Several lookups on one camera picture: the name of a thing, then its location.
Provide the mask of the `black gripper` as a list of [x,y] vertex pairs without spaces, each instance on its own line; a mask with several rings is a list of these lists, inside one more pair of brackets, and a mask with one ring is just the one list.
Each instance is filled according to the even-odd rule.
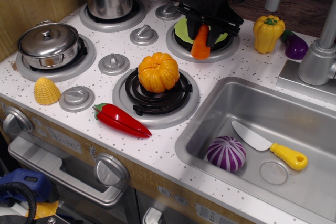
[[177,10],[185,15],[187,33],[196,38],[202,24],[209,26],[206,45],[213,47],[220,35],[237,35],[243,19],[230,7],[228,0],[178,0]]

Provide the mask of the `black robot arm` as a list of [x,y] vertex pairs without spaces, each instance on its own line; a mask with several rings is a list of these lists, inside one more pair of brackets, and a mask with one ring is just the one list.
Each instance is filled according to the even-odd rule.
[[202,24],[209,26],[208,47],[213,47],[221,34],[237,36],[243,24],[228,0],[178,0],[177,11],[187,18],[187,33],[192,40]]

